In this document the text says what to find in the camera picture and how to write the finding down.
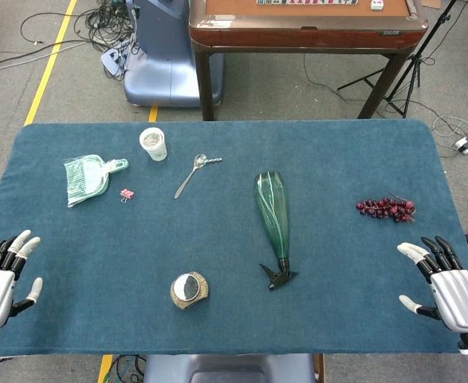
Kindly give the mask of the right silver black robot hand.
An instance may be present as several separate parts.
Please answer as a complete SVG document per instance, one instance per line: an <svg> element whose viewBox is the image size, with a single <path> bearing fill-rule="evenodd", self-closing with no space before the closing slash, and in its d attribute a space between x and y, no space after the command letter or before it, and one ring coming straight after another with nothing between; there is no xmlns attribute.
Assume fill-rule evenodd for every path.
<svg viewBox="0 0 468 383"><path fill-rule="evenodd" d="M426 279L435 300L429 307L401 294L400 302L409 311L443 322L452 332L468 333L468 270L464 269L453 247L442 237L422 237L424 246L401 243L399 253L407 256Z"/></svg>

